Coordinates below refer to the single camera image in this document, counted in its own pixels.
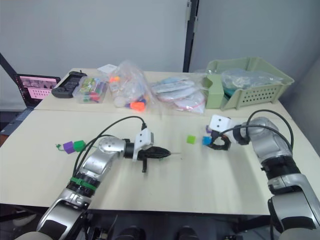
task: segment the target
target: gray wall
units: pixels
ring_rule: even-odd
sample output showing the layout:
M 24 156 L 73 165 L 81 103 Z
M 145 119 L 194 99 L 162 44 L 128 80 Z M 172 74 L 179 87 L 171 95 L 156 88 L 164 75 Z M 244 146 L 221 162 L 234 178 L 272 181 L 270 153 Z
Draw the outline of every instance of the gray wall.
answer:
M 320 155 L 320 57 L 295 86 L 286 108 Z
M 190 71 L 260 56 L 298 81 L 319 54 L 319 0 L 200 0 Z
M 24 74 L 63 77 L 126 59 L 146 71 L 181 72 L 186 7 L 187 0 L 0 0 L 0 51 Z M 1 73 L 0 87 L 12 88 L 8 81 Z M 0 104 L 19 101 L 12 91 L 1 90 Z

